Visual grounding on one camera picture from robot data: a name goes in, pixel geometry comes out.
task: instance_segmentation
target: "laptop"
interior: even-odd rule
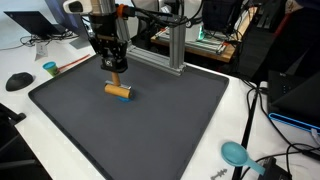
[[[268,113],[272,120],[320,131],[320,72],[305,79],[269,72]]]
[[[51,24],[39,11],[5,11],[11,19],[32,35],[49,39],[52,35],[61,35],[65,28],[59,24]]]

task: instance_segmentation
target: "computer mouse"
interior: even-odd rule
[[[6,90],[17,91],[29,86],[33,82],[33,76],[29,73],[22,72],[13,74],[7,81]]]

